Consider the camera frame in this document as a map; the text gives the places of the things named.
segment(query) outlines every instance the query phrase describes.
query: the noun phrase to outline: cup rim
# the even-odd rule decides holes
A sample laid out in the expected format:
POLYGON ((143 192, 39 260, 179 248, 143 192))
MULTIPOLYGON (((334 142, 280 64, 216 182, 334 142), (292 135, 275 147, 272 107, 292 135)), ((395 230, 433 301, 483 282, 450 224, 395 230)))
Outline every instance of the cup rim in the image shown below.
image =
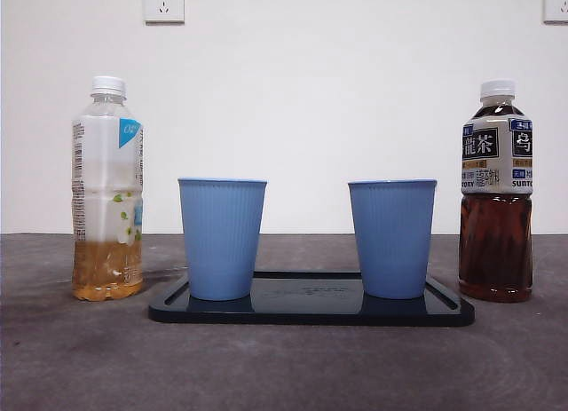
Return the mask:
POLYGON ((348 182, 349 186, 363 186, 363 185, 404 185, 404 184, 434 184, 437 185, 438 181, 435 178, 405 178, 393 180, 357 180, 348 182))
POLYGON ((268 180, 258 180, 253 178, 177 178, 179 183, 189 182, 208 182, 208 183, 263 183, 267 184, 268 180))

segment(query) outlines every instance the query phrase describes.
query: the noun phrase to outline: bottle cap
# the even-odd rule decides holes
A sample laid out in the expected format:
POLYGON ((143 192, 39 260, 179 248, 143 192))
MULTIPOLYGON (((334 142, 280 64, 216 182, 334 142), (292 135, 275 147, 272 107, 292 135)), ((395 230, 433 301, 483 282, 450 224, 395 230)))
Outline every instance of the bottle cap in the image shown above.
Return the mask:
POLYGON ((93 94, 114 94, 126 99, 126 84, 122 78, 115 76, 95 76, 92 79, 93 94))
POLYGON ((515 96, 515 81, 499 78, 481 84, 481 99, 489 96, 515 96))

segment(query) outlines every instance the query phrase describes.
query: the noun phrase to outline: blue cup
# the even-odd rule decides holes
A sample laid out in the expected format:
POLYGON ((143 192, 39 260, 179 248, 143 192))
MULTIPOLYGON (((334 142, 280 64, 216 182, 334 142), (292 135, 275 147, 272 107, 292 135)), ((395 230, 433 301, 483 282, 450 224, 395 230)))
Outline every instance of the blue cup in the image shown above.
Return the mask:
POLYGON ((370 296, 422 296, 436 180, 351 182, 363 288, 370 296))
POLYGON ((189 289, 202 300, 250 293, 265 181, 180 178, 189 289))

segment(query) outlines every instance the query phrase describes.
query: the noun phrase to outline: oolong tea bottle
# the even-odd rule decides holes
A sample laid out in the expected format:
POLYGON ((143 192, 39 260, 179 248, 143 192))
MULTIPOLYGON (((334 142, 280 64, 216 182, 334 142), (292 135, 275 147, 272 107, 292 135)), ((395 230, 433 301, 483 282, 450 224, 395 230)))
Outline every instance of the oolong tea bottle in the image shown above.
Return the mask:
POLYGON ((533 123, 515 83, 481 85, 481 109, 463 127, 460 290, 493 302, 531 295, 533 123))

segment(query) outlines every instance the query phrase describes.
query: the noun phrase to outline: wall socket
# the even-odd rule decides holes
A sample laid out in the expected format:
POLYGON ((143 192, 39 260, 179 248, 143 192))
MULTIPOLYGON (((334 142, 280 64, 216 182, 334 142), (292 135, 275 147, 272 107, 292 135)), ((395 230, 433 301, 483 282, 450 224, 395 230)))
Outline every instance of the wall socket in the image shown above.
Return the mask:
POLYGON ((568 23, 568 0, 544 0, 544 23, 568 23))
POLYGON ((185 0, 145 0, 146 24, 184 23, 185 0))

